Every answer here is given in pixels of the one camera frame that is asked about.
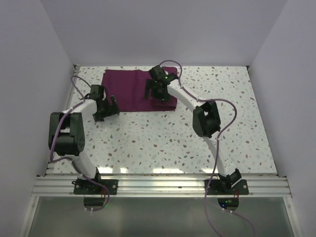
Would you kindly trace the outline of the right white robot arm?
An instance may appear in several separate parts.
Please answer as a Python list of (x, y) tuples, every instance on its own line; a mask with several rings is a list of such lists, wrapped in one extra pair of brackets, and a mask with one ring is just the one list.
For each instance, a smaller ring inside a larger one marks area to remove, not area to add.
[[(181, 83), (180, 77), (174, 73), (167, 73), (162, 66), (157, 65), (149, 70), (150, 79), (146, 80), (145, 99), (153, 97), (163, 102), (168, 102), (175, 97), (193, 113), (193, 130), (197, 136), (207, 143), (215, 164), (213, 173), (218, 171), (218, 178), (210, 180), (209, 187), (216, 188), (226, 194), (231, 194), (237, 189), (241, 181), (240, 171), (236, 168), (229, 156), (220, 151), (220, 138), (237, 118), (235, 105), (225, 99), (200, 99), (189, 92)], [(216, 102), (226, 102), (233, 107), (234, 117), (224, 128), (221, 128), (221, 119)]]

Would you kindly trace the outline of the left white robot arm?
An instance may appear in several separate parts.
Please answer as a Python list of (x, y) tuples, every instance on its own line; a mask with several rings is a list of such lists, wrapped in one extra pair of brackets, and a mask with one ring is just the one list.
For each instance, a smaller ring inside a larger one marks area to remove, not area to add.
[(98, 168), (92, 164), (85, 148), (84, 122), (93, 118), (103, 122), (118, 115), (119, 107), (114, 96), (109, 97), (102, 85), (92, 85), (90, 92), (75, 106), (63, 112), (53, 112), (49, 120), (49, 162), (67, 160), (78, 174), (87, 180), (85, 188), (92, 194), (102, 190), (103, 182), (97, 178)]

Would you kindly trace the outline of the purple surgical wrap cloth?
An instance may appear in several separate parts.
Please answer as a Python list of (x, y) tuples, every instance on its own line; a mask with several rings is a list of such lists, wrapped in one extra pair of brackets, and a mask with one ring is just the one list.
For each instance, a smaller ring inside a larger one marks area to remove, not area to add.
[(149, 97), (145, 99), (146, 80), (150, 74), (142, 70), (106, 69), (102, 85), (110, 96), (114, 96), (121, 112), (164, 112), (174, 111), (177, 99), (171, 97), (169, 102), (162, 102)]

